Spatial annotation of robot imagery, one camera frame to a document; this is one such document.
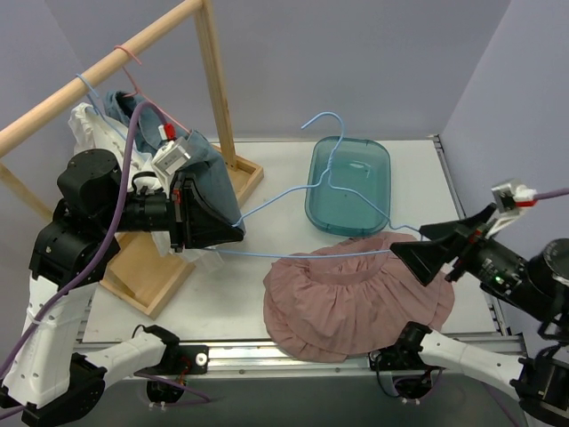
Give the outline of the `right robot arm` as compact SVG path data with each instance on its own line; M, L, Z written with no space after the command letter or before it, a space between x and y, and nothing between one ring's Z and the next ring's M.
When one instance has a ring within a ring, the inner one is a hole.
M370 355L375 371L442 368L459 372L513 398L532 418L551 426L568 424L568 364L557 358L568 347L568 241L550 241L530 259L496 236L520 209L501 213L491 203L452 222L420 227L421 240L394 243L391 251L423 285L433 284L443 266L445 281L470 275L500 306L533 319L548 346L534 356L492 352L453 339L418 321L408 322L396 342Z

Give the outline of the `blue wire hanger front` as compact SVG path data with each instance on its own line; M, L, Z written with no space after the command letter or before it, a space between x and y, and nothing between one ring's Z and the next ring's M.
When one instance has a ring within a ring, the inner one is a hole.
M328 159L326 162L326 168L319 175L317 182L315 184L305 184L305 185L300 185L300 186L293 186L293 187L281 192L280 194L278 194L278 195L274 196L273 198L267 200L266 202L262 203L261 205L258 205L257 207L253 208L249 212L242 214L241 217L239 218L239 220L236 221L232 225L232 227L236 228L238 225L243 225L245 219L247 219L250 216L258 213L259 211L269 207L270 205L273 205L274 203L276 203L276 201L288 196L289 194L291 194L293 192L297 192L300 190L309 191L311 189L321 188L323 185L325 185L330 190L344 191L344 192L347 192L351 195L357 196L360 200L362 200L369 207L371 207L375 212L377 212L383 218L385 218L387 220L387 225L391 228L392 231L410 230L410 231L413 231L417 234L420 234L420 231L418 228L415 228L415 227L408 225L408 224L402 224L402 225L398 225L398 226L393 227L391 216L389 214L383 212L370 199L368 199L367 197L365 197L363 194L356 191L355 189L348 188L348 187L340 187L340 186L333 184L333 161L334 161L334 158L335 158L335 155L336 155L338 149L341 147L341 144L343 143L343 141L345 139L345 133L346 133L346 126L345 126L343 119L341 118L340 115L338 115L335 112L322 111L322 112L317 113L315 116L313 116L311 119L309 119L305 124L303 124L301 126L301 130L304 130L307 127L310 127L318 119L320 119L322 117L334 118L340 126L340 135L338 136L337 142L335 143L335 145L331 149L330 155L328 156ZM390 250L387 249L387 250L374 250L374 251L370 251L370 252L358 252L358 253L348 253L348 254L328 254L328 255L307 255L307 254L305 254L305 255L298 255L298 254L294 255L294 254L288 254L288 255L286 255L286 254L268 254L268 253L254 253L254 252L236 251L236 250L231 250L231 249L218 248L217 246L206 247L204 250L207 252L234 255L234 256L247 256L247 257L270 258L270 259L290 259L290 260L294 260L294 259L296 259L296 260L340 259L340 258L349 258L349 257L361 257L361 256L369 255L369 254L387 254L387 253L390 253Z

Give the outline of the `pink ruffled skirt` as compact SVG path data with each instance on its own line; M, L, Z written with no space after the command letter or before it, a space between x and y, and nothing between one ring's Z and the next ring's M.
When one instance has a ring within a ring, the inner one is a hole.
M453 309L453 286L442 273L422 285L390 252L411 240L379 232L273 262L263 279L269 337L296 359L339 363L389 347L410 321L440 329Z

